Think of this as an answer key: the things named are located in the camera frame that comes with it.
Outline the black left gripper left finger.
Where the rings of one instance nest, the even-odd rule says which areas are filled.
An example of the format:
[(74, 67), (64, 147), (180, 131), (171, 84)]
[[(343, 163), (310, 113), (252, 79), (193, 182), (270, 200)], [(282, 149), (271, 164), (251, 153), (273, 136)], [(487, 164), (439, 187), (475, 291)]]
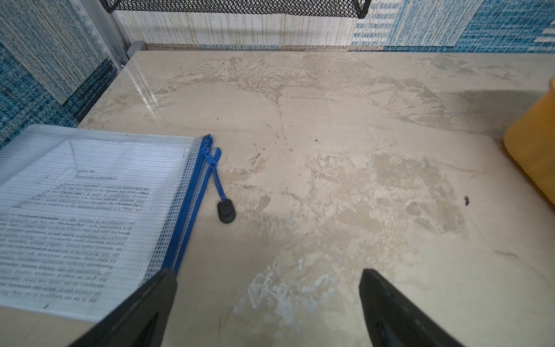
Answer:
[(176, 295), (173, 270), (160, 270), (72, 346), (160, 346)]

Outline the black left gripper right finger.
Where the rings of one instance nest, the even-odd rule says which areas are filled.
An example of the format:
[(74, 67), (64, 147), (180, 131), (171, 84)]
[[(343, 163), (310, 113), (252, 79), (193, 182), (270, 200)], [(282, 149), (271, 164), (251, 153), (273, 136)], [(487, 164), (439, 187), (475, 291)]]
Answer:
[(460, 346), (385, 277), (362, 272), (359, 296), (373, 346)]

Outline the yellow plastic storage box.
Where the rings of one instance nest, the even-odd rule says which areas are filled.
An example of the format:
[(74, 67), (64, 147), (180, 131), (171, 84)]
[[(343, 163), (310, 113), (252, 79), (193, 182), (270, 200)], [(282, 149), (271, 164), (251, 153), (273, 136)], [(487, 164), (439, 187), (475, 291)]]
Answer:
[(554, 79), (504, 133), (504, 147), (550, 203), (554, 203)]

